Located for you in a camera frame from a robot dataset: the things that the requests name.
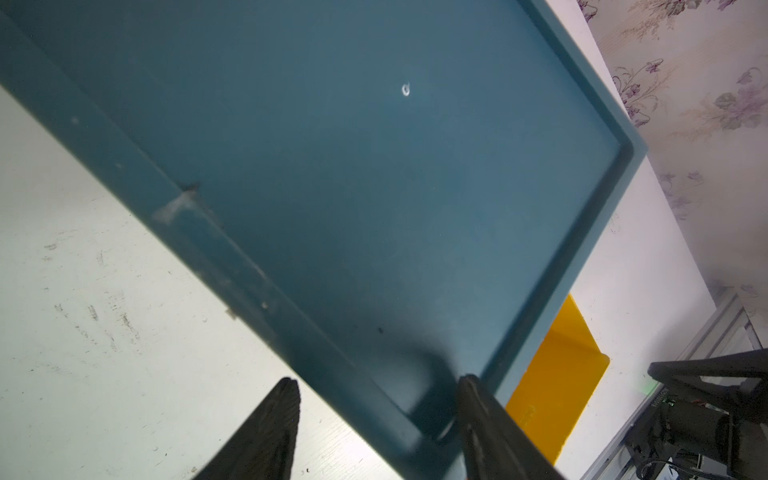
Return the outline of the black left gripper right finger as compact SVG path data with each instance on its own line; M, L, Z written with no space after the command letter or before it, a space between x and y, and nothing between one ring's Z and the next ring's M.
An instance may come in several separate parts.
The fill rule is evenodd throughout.
M457 423L467 479L563 479L475 375L458 381Z

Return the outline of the yellow drawer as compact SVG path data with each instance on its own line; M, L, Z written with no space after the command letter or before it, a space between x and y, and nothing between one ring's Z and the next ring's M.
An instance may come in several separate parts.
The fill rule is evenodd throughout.
M505 407L550 463L558 459L609 364L574 299L567 297Z

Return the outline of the teal drawer cabinet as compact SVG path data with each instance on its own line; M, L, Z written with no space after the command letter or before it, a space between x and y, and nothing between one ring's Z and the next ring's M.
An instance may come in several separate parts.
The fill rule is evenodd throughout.
M1 83L407 479L647 152L544 1L5 1Z

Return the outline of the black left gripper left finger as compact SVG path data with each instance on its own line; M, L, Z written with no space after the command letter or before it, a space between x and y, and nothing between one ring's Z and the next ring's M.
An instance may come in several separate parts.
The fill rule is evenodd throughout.
M290 479L299 421L299 384L284 377L194 478Z

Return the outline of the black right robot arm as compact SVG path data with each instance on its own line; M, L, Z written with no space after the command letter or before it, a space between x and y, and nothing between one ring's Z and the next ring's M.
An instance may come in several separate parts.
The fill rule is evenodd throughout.
M767 351L654 362L661 386L626 436L635 477L767 477Z

